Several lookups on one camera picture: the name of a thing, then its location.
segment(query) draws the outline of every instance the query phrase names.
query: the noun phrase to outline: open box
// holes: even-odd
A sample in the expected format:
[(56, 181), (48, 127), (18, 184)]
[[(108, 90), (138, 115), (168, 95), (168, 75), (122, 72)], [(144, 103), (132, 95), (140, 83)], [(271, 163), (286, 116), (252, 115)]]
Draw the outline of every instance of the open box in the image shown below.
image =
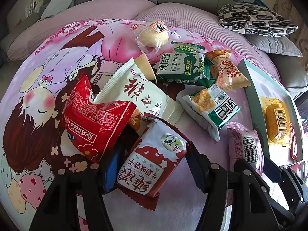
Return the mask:
[[(258, 134), (261, 135), (259, 137), (262, 139), (261, 144), (264, 156), (271, 159), (278, 166), (292, 165), (303, 160), (303, 130), (297, 108), (290, 94), (272, 77), (245, 59), (238, 64), (238, 69), (251, 83), (251, 86), (245, 88), (245, 92), (250, 107), (253, 126), (258, 131)], [(291, 150), (288, 147), (282, 145), (269, 146), (266, 123), (260, 100), (261, 96), (278, 98), (286, 104), (296, 135), (297, 160), (291, 158)]]

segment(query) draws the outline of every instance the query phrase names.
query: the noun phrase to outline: screw head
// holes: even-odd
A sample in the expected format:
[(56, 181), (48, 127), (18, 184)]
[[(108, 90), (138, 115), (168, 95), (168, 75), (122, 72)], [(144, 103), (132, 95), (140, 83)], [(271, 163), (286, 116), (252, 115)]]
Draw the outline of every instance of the screw head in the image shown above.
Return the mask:
[(65, 174), (65, 169), (64, 168), (60, 168), (58, 170), (58, 175), (64, 175)]
[(217, 163), (212, 163), (211, 168), (212, 169), (219, 169), (219, 165)]
[(248, 170), (248, 169), (245, 169), (243, 171), (244, 175), (247, 175), (247, 176), (250, 176), (251, 175), (251, 172)]
[(91, 164), (90, 168), (92, 169), (98, 169), (99, 168), (99, 165), (97, 163), (93, 163)]

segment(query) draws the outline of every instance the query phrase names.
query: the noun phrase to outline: cartoon girl's face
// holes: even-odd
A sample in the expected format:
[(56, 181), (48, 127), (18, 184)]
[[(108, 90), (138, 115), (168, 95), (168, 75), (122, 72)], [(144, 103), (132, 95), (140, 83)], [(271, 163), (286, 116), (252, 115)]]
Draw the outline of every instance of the cartoon girl's face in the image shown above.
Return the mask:
[(36, 87), (24, 95), (22, 107), (26, 115), (33, 117), (34, 126), (38, 127), (58, 115), (58, 111), (54, 109), (55, 105), (55, 97), (48, 89)]

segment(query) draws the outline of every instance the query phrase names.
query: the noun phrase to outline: orange bread package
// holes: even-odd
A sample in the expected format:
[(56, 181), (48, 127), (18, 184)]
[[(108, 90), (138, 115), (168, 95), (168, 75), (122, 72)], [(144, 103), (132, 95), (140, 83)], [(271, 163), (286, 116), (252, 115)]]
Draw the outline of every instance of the orange bread package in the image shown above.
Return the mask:
[(269, 144), (291, 144), (291, 125), (288, 109), (277, 98), (261, 97)]
[(214, 50), (205, 53), (214, 66), (210, 66), (210, 72), (215, 77), (216, 85), (224, 91), (234, 88), (243, 88), (250, 86), (247, 78), (238, 70), (230, 60), (231, 53), (227, 50)]

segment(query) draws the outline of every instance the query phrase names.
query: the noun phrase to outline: cartoon girl's hair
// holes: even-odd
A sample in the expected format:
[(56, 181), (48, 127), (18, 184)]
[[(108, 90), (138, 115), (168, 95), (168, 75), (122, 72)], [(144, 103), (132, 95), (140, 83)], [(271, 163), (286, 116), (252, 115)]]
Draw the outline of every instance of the cartoon girl's hair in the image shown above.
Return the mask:
[[(101, 58), (97, 59), (97, 71), (101, 66)], [(18, 103), (7, 121), (4, 135), (3, 135), (3, 149), (7, 156), (9, 166), (16, 172), (21, 173), (24, 169), (33, 171), (37, 169), (45, 157), (46, 162), (51, 166), (54, 174), (60, 168), (64, 168), (64, 161), (68, 158), (73, 164), (76, 161), (86, 160), (82, 155), (74, 155), (72, 157), (65, 157), (61, 151), (61, 135), (65, 127), (61, 124), (55, 127), (55, 120), (62, 121), (62, 111), (65, 102), (62, 102), (62, 96), (67, 93), (70, 95), (71, 91), (77, 84), (80, 75), (86, 74), (91, 80), (95, 77), (97, 71), (92, 74), (93, 67), (86, 67), (78, 71), (78, 76), (70, 81), (67, 78), (67, 85), (59, 91), (56, 98), (55, 109), (58, 110), (56, 118), (50, 118), (44, 126), (34, 128), (34, 120), (29, 115), (22, 112), (22, 103)], [(92, 85), (94, 94), (98, 94), (100, 88), (97, 85)], [(51, 148), (58, 146), (58, 155), (51, 155)]]

